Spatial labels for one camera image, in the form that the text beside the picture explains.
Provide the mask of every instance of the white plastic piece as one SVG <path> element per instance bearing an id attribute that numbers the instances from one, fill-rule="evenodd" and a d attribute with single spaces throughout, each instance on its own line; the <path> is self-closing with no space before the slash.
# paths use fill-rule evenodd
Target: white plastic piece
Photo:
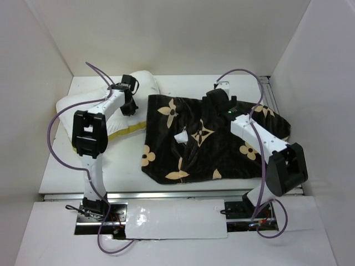
<path id="1" fill-rule="evenodd" d="M 176 134 L 174 136 L 175 140 L 177 143 L 184 143 L 184 142 L 187 142 L 189 140 L 189 136 L 187 135 L 187 131 L 183 131 L 179 134 Z"/>
<path id="2" fill-rule="evenodd" d="M 110 94 L 108 90 L 105 94 L 106 101 L 102 103 L 96 104 L 91 107 L 88 112 L 91 114 L 104 114 L 106 117 L 106 121 L 121 107 L 125 104 L 124 92 L 120 90 L 112 90 L 112 94 L 110 98 L 107 98 Z"/>
<path id="3" fill-rule="evenodd" d="M 226 238 L 224 201 L 211 199 L 128 202 L 125 233 L 136 239 Z"/>
<path id="4" fill-rule="evenodd" d="M 264 148 L 265 161 L 268 163 L 269 157 L 274 151 L 282 151 L 287 146 L 287 142 L 278 139 L 273 134 L 268 132 L 262 126 L 260 126 L 254 119 L 249 120 L 249 115 L 240 115 L 236 120 L 231 122 L 231 132 L 248 142 L 258 153 L 261 153 L 259 142 L 256 138 L 256 134 L 251 127 L 250 123 L 253 123 L 257 132 L 260 135 L 262 145 Z"/>
<path id="5" fill-rule="evenodd" d="M 286 231 L 323 229 L 324 225 L 317 209 L 316 201 L 311 196 L 287 196 L 278 198 L 287 210 L 288 224 Z M 285 224 L 285 214 L 281 206 L 273 204 L 277 225 L 282 228 Z"/>
<path id="6" fill-rule="evenodd" d="M 106 189 L 102 174 L 102 154 L 99 154 L 96 159 L 93 159 L 89 155 L 83 155 L 80 159 L 82 161 L 83 168 L 89 170 L 94 187 L 99 194 L 104 197 L 106 195 Z M 93 191 L 86 172 L 84 172 L 84 185 L 84 197 L 90 201 L 101 200 L 100 197 Z"/>
<path id="7" fill-rule="evenodd" d="M 256 188 L 254 188 L 246 195 L 254 207 L 256 206 L 257 200 L 259 198 L 260 187 L 261 185 L 258 185 Z M 272 200 L 274 198 L 276 198 L 276 196 L 268 189 L 267 184 L 265 184 L 260 205 L 263 205 L 265 202 Z"/>
<path id="8" fill-rule="evenodd" d="M 217 82 L 216 89 L 222 89 L 229 96 L 229 81 L 219 81 Z"/>

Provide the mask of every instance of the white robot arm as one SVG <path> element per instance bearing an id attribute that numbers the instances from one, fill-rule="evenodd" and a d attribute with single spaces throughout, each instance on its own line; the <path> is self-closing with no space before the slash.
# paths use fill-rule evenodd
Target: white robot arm
<path id="1" fill-rule="evenodd" d="M 248 142 L 261 154 L 260 144 L 257 139 L 256 128 L 261 145 L 264 150 L 265 162 L 267 163 L 266 182 L 261 197 L 260 205 L 281 197 L 308 180 L 307 167 L 303 148 L 297 144 L 289 144 L 278 139 L 265 130 L 249 115 L 241 113 L 236 108 L 236 97 L 229 100 L 228 95 L 222 89 L 215 89 L 207 93 L 202 99 L 202 104 L 209 110 L 209 116 L 216 119 L 221 126 L 228 127 L 232 134 Z M 261 185 L 243 196 L 250 212 L 257 206 Z"/>
<path id="2" fill-rule="evenodd" d="M 112 85 L 103 101 L 87 111 L 77 111 L 73 120 L 73 147 L 80 155 L 83 168 L 90 172 L 91 182 L 97 192 L 107 198 L 103 182 L 102 159 L 108 144 L 106 121 L 121 108 L 123 115 L 132 115 L 138 108 L 132 97 L 137 80 L 129 75 L 123 75 L 121 83 Z M 84 175 L 85 211 L 104 214 L 107 204 L 95 193 L 88 176 Z"/>

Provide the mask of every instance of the garment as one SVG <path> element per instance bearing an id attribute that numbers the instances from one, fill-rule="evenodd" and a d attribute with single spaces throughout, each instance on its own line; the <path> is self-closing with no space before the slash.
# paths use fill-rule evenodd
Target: garment
<path id="1" fill-rule="evenodd" d="M 255 104 L 237 102 L 249 113 Z M 266 106 L 252 118 L 280 139 L 290 135 L 290 124 Z M 188 141 L 174 136 L 187 131 Z M 160 184 L 261 177 L 261 156 L 248 143 L 220 126 L 197 99 L 150 95 L 142 171 Z"/>

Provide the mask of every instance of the white box enclosure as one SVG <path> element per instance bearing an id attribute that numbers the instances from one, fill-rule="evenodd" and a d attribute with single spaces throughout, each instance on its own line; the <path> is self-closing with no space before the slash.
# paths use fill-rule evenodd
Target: white box enclosure
<path id="1" fill-rule="evenodd" d="M 261 251 L 264 260 L 259 261 L 258 255 L 253 257 L 252 252 L 248 256 L 253 258 L 247 259 L 242 255 L 248 251 L 243 251 L 238 238 L 228 237 L 227 240 L 200 240 L 198 246 L 193 241 L 184 244 L 168 241 L 166 246 L 159 242 L 140 242 L 134 245 L 133 253 L 118 257 L 100 254 L 95 239 L 91 238 L 88 242 L 92 245 L 86 246 L 88 261 L 100 259 L 134 265 L 139 262 L 135 258 L 146 250 L 155 250 L 156 254 L 147 255 L 147 263 L 160 265 L 170 262 L 168 255 L 174 249 L 177 252 L 170 258 L 175 263 L 203 263 L 200 258 L 194 258 L 203 254 L 184 249 L 182 246 L 186 244 L 195 250 L 202 247 L 205 265 L 218 262 L 211 250 L 218 252 L 216 247 L 233 250 L 234 246 L 244 252 L 242 264 L 264 261 L 267 265 L 297 265 L 297 262 L 319 265 L 316 263 L 321 260 L 316 256 L 305 256 L 304 261 L 287 256 L 288 248 L 296 252 L 312 249 L 315 243 L 312 241 L 318 241 L 326 244 L 317 248 L 329 251 L 324 255 L 323 265 L 335 265 L 332 252 L 337 265 L 354 264 L 354 0 L 13 0 L 0 3 L 0 15 L 1 265 L 42 265 L 43 258 L 52 265 L 59 261 L 75 264 L 73 257 L 60 253 L 65 245 L 85 257 L 78 248 L 82 245 L 80 237 L 65 243 L 65 237 L 71 236 L 74 230 L 68 221 L 75 217 L 63 208 L 64 203 L 41 202 L 43 194 L 82 193 L 81 178 L 72 181 L 68 177 L 71 173 L 61 167 L 53 168 L 51 158 L 48 160 L 45 134 L 59 99 L 68 92 L 101 86 L 85 61 L 116 79 L 122 74 L 148 70 L 156 76 L 163 94 L 191 98 L 200 98 L 212 87 L 211 84 L 206 88 L 210 80 L 232 68 L 271 76 L 267 86 L 271 86 L 275 97 L 274 108 L 290 122 L 291 142 L 300 143 L 305 150 L 309 181 L 304 189 L 306 195 L 314 197 L 322 220 L 321 225 L 318 222 L 318 226 L 306 228 L 308 235 L 304 230 L 289 231 L 280 242 L 274 242 L 282 253 L 279 260 L 273 255 L 273 252 L 278 254 L 276 248 L 264 241 L 261 242 L 265 248 L 265 253 Z M 188 89 L 182 88 L 181 80 L 188 84 L 185 86 Z M 235 82 L 232 86 L 237 87 L 235 93 L 241 99 L 256 101 L 257 85 L 251 77 L 236 75 L 230 80 Z M 59 125 L 54 145 L 61 145 L 63 133 Z M 132 138 L 137 149 L 142 149 L 139 147 L 144 132 Z M 65 153 L 68 145 L 65 142 L 60 152 Z M 128 149 L 129 145 L 123 139 L 114 147 Z M 68 158 L 75 160 L 74 155 Z M 60 175 L 65 176 L 65 182 L 58 180 Z M 72 178 L 80 175 L 73 173 Z M 218 191 L 231 186 L 233 190 L 248 190 L 260 180 L 210 183 L 169 189 L 156 186 L 154 181 L 140 186 L 125 182 L 107 189 L 109 193 Z M 53 208 L 60 210 L 58 222 L 65 226 L 41 230 L 41 225 L 36 224 L 42 220 L 45 224 L 51 215 L 55 216 L 51 212 Z M 36 226 L 38 231 L 32 233 Z M 58 241 L 47 243 L 48 249 L 40 250 L 43 241 L 39 239 L 51 239 L 53 231 L 60 234 Z M 245 243 L 261 241 L 257 235 L 244 233 L 250 232 L 240 233 Z M 40 241 L 39 250 L 30 250 L 36 241 Z M 183 252 L 186 257 L 177 257 L 176 254 Z"/>

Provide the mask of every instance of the cable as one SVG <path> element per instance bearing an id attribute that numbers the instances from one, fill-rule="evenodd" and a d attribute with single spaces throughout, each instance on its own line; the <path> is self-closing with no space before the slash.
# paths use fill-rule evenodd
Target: cable
<path id="1" fill-rule="evenodd" d="M 117 213 L 116 213 L 116 218 L 117 218 L 117 221 L 120 223 L 120 227 L 123 227 L 121 220 L 120 220 L 120 216 Z"/>
<path id="2" fill-rule="evenodd" d="M 276 202 L 281 206 L 281 208 L 282 208 L 282 210 L 283 210 L 283 212 L 284 212 L 284 214 L 285 214 L 285 224 L 283 225 L 282 229 L 281 229 L 277 234 L 275 234 L 274 236 L 265 236 L 265 235 L 263 235 L 262 233 L 260 233 L 260 231 L 259 231 L 259 226 L 256 227 L 257 233 L 258 233 L 261 237 L 264 237 L 264 238 L 267 238 L 267 239 L 277 238 L 277 237 L 279 237 L 280 235 L 282 235 L 282 234 L 284 233 L 284 231 L 286 230 L 286 227 L 287 227 L 287 224 L 288 224 L 287 211 L 286 211 L 284 205 L 283 205 L 283 204 L 281 203 L 281 201 L 279 201 L 278 199 L 271 199 L 271 200 L 265 202 L 265 203 L 261 206 L 260 210 L 264 209 L 268 204 L 270 204 L 270 203 L 273 202 L 273 201 L 276 201 Z"/>
<path id="3" fill-rule="evenodd" d="M 111 81 L 111 83 L 112 83 L 113 85 L 115 84 L 114 81 L 112 80 L 112 78 L 111 78 L 108 74 L 106 74 L 105 72 L 103 72 L 101 69 L 95 67 L 94 65 L 90 64 L 89 62 L 85 62 L 85 64 L 88 65 L 89 67 L 91 67 L 96 73 L 98 73 L 98 75 L 101 76 L 101 78 L 103 78 L 103 77 L 102 77 L 102 75 L 101 75 L 99 72 L 101 72 L 102 74 L 104 74 L 104 75 Z"/>
<path id="4" fill-rule="evenodd" d="M 232 72 L 235 72 L 235 71 L 244 71 L 244 72 L 252 75 L 256 79 L 256 81 L 258 83 L 258 86 L 259 86 L 259 89 L 260 89 L 260 98 L 259 98 L 259 101 L 255 104 L 255 106 L 251 109 L 251 111 L 249 113 L 249 119 L 251 119 L 255 109 L 261 104 L 262 98 L 264 97 L 264 88 L 262 86 L 261 80 L 259 79 L 259 77 L 256 74 L 254 74 L 253 72 L 251 72 L 251 71 L 249 71 L 247 69 L 243 69 L 243 68 L 236 68 L 236 69 L 232 69 L 232 70 L 227 71 L 226 73 L 221 75 L 217 79 L 216 82 L 220 81 L 226 75 L 228 75 L 228 74 L 230 74 Z M 257 213 L 258 213 L 258 211 L 260 209 L 260 203 L 261 203 L 261 199 L 262 199 L 262 194 L 264 192 L 265 181 L 266 181 L 266 163 L 265 163 L 264 148 L 263 148 L 263 145 L 262 145 L 262 141 L 261 141 L 260 135 L 257 132 L 254 124 L 250 123 L 250 125 L 251 125 L 251 127 L 253 128 L 253 130 L 255 132 L 255 135 L 256 135 L 256 138 L 257 138 L 257 142 L 258 142 L 259 147 L 260 147 L 260 155 L 261 155 L 261 186 L 260 186 L 259 198 L 257 199 L 257 203 L 256 203 L 256 207 L 254 209 L 254 213 L 251 216 L 251 220 L 253 221 L 255 219 L 255 217 L 257 216 Z"/>
<path id="5" fill-rule="evenodd" d="M 111 94 L 112 94 L 112 86 L 107 82 L 107 80 L 105 79 L 105 77 L 102 76 L 102 74 L 100 72 L 102 72 L 102 70 L 98 70 L 97 67 L 91 65 L 91 64 L 88 64 L 89 67 L 91 67 L 105 82 L 106 84 L 108 85 L 109 87 L 109 90 L 110 90 L 110 93 L 109 95 L 107 96 L 107 98 L 111 97 Z M 130 245 L 133 244 L 134 240 L 130 241 L 126 246 L 118 249 L 118 250 L 115 250 L 115 251 L 107 251 L 105 250 L 102 246 L 101 246 L 101 242 L 100 242 L 100 234 L 101 234 L 101 230 L 102 230 L 102 226 L 104 225 L 104 222 L 107 220 L 107 217 L 111 211 L 111 204 L 109 203 L 109 201 L 104 198 L 103 196 L 100 195 L 100 193 L 97 191 L 97 189 L 95 188 L 95 186 L 93 185 L 92 183 L 92 178 L 90 176 L 90 171 L 86 168 L 82 168 L 82 167 L 75 167 L 75 166 L 72 166 L 72 165 L 69 165 L 67 164 L 66 162 L 62 161 L 58 156 L 57 154 L 54 152 L 53 148 L 52 148 L 52 144 L 50 143 L 50 132 L 52 130 L 52 126 L 54 124 L 54 122 L 56 121 L 57 118 L 59 118 L 59 116 L 64 113 L 65 111 L 73 108 L 73 107 L 76 107 L 76 106 L 79 106 L 79 105 L 84 105 L 84 104 L 92 104 L 92 103 L 99 103 L 101 101 L 104 101 L 106 100 L 106 98 L 102 98 L 102 99 L 98 99 L 98 100 L 91 100 L 91 101 L 84 101 L 84 102 L 81 102 L 81 103 L 76 103 L 76 104 L 73 104 L 73 105 L 70 105 L 66 108 L 64 108 L 63 110 L 61 110 L 60 112 L 58 112 L 53 118 L 52 120 L 49 122 L 49 125 L 48 125 L 48 129 L 47 129 L 47 146 L 48 146 L 48 149 L 49 149 L 49 152 L 50 154 L 52 154 L 52 156 L 63 166 L 69 168 L 69 169 L 72 169 L 72 170 L 76 170 L 76 171 L 84 171 L 87 173 L 88 175 L 88 180 L 89 180 L 89 183 L 90 183 L 90 186 L 91 188 L 93 189 L 93 191 L 95 192 L 95 194 L 102 200 L 104 201 L 107 205 L 108 205 L 108 211 L 106 213 L 106 216 L 104 217 L 104 219 L 102 220 L 101 224 L 100 224 L 100 227 L 99 227 L 99 230 L 98 230 L 98 237 L 97 237 L 97 242 L 98 242 L 98 246 L 99 246 L 99 249 L 106 253 L 106 254 L 116 254 L 116 253 L 119 253 L 121 251 L 124 251 L 125 249 L 127 249 Z"/>
<path id="6" fill-rule="evenodd" d="M 132 93 L 132 95 L 135 95 L 136 93 L 137 93 L 137 91 L 138 91 L 138 89 L 139 89 L 139 81 L 138 80 L 136 80 L 137 81 L 137 83 L 138 83 L 138 85 L 137 85 L 137 89 L 135 90 L 135 92 L 134 93 Z"/>

